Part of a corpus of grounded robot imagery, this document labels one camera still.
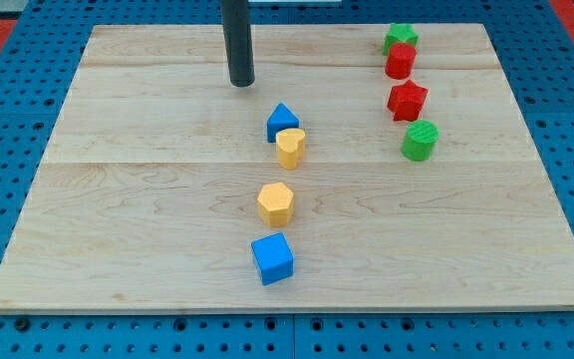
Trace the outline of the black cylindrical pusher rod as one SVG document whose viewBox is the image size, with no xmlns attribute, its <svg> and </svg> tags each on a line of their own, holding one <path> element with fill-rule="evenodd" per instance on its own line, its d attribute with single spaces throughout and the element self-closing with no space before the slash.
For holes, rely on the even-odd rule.
<svg viewBox="0 0 574 359">
<path fill-rule="evenodd" d="M 247 0 L 221 0 L 221 21 L 230 83 L 239 88 L 255 81 Z"/>
</svg>

